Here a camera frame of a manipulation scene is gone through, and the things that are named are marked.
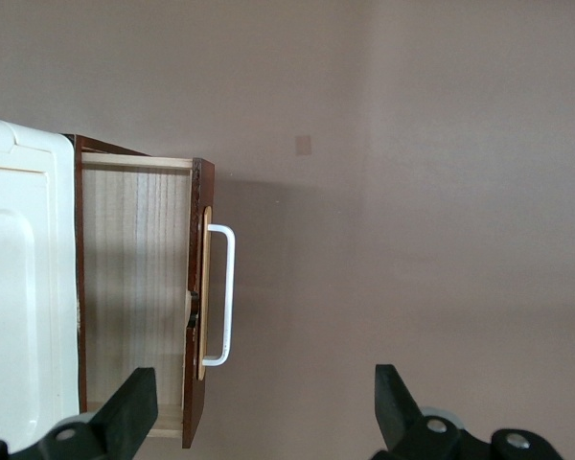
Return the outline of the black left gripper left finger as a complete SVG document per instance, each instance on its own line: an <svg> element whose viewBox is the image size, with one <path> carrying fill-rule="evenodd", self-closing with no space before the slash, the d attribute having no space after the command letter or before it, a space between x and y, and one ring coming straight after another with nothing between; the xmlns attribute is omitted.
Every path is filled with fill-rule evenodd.
<svg viewBox="0 0 575 460"><path fill-rule="evenodd" d="M0 459L132 459L158 418L156 374L135 369L87 422L62 422L35 444Z"/></svg>

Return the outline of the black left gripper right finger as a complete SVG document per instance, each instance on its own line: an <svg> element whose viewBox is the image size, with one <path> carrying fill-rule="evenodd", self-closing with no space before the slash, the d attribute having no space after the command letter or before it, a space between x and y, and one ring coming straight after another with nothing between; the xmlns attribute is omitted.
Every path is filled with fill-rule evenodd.
<svg viewBox="0 0 575 460"><path fill-rule="evenodd" d="M392 364L376 366L375 415L386 445L373 455L375 459L562 459L547 440L531 431L503 428L484 442L447 417L424 414Z"/></svg>

